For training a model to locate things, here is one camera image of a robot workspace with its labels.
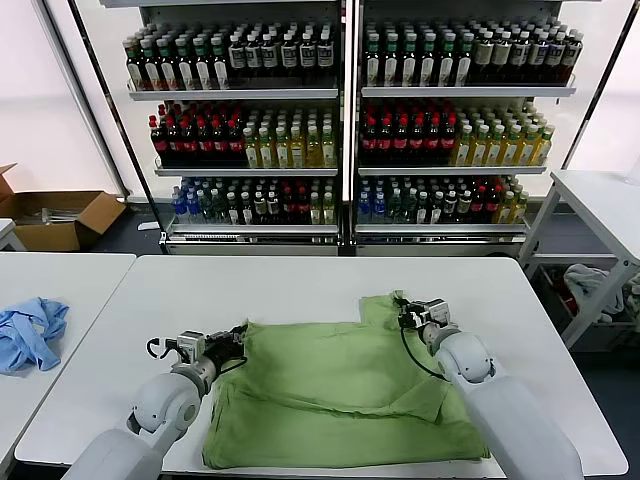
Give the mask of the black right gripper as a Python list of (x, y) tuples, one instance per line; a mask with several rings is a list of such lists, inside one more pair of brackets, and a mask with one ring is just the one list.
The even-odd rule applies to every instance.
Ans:
[(426, 304), (421, 301), (410, 301), (402, 296), (394, 298), (394, 305), (398, 310), (398, 325), (400, 328), (419, 330), (426, 323)]

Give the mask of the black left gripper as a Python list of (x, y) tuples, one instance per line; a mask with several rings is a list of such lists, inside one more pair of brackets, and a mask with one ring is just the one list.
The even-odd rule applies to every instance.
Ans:
[(247, 344), (248, 324), (233, 327), (229, 332), (218, 332), (205, 339), (204, 356), (211, 360), (217, 369), (238, 368), (246, 363), (244, 347)]

